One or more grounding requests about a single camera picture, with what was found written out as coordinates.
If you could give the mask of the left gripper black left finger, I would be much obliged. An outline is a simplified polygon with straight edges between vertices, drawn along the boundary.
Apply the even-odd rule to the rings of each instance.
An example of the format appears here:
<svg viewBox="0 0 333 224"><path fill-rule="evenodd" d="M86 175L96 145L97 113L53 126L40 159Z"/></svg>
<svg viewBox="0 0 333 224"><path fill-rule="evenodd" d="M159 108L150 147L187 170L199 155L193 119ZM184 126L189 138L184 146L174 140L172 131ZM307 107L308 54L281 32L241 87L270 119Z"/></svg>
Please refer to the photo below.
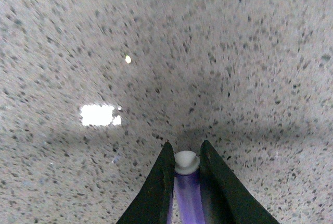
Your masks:
<svg viewBox="0 0 333 224"><path fill-rule="evenodd" d="M117 223L171 223L174 179L174 152L166 142L139 193Z"/></svg>

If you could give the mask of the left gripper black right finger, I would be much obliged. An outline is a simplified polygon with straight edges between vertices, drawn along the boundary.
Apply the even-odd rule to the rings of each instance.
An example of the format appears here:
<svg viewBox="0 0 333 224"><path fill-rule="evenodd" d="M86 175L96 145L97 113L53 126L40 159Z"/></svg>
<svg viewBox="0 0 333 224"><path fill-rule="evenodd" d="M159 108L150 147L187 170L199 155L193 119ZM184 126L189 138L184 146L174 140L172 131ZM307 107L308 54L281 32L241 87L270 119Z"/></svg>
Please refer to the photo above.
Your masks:
<svg viewBox="0 0 333 224"><path fill-rule="evenodd" d="M205 223L278 223L246 189L208 140L200 148L199 170Z"/></svg>

